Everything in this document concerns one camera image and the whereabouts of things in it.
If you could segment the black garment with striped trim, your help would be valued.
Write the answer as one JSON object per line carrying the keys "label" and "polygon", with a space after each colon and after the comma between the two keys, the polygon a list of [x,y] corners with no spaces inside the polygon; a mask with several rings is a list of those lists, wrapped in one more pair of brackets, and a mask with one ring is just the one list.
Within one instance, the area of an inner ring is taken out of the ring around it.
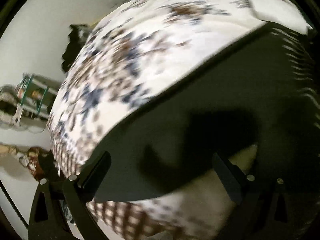
{"label": "black garment with striped trim", "polygon": [[319,39],[268,23],[121,120],[103,138],[111,167],[95,198],[160,197],[217,173],[229,198],[248,193],[231,157],[257,144],[261,189],[306,196],[319,186]]}

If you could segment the brown patterned cloth on floor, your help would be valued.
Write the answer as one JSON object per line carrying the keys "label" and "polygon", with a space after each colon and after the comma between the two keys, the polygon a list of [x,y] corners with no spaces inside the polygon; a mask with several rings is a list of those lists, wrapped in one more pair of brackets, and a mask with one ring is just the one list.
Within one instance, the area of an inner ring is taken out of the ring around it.
{"label": "brown patterned cloth on floor", "polygon": [[46,151],[40,147],[31,147],[27,152],[22,153],[18,160],[38,182],[41,179],[59,181],[63,178],[60,176],[61,174],[51,151]]}

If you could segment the black item beside bed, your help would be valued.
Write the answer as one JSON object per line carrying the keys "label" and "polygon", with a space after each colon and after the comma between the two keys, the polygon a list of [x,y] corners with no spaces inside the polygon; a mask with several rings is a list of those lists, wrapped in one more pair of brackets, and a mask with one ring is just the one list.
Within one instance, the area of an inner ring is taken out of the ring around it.
{"label": "black item beside bed", "polygon": [[68,35],[69,43],[61,56],[61,68],[64,73],[69,71],[92,31],[87,24],[71,24],[69,28],[71,30]]}

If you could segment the floral white bed sheet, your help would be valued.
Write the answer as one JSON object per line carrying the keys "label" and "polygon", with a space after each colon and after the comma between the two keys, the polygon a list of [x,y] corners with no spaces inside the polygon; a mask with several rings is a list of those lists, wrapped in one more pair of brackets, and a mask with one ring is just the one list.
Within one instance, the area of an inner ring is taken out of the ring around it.
{"label": "floral white bed sheet", "polygon": [[[211,57],[272,23],[312,31],[288,0],[132,0],[90,33],[62,83],[48,120],[51,148],[67,177],[102,153],[105,135],[135,110],[177,84]],[[248,174],[253,144],[231,157]],[[123,239],[220,239],[236,208],[217,173],[160,197],[88,202],[90,213]]]}

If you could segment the green metal shelf rack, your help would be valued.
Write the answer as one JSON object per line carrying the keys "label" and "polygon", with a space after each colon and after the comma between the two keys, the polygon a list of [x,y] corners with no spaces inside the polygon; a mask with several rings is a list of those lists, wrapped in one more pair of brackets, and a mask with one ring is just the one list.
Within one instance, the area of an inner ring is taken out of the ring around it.
{"label": "green metal shelf rack", "polygon": [[47,77],[24,73],[15,89],[18,103],[13,123],[23,128],[45,128],[60,85]]}

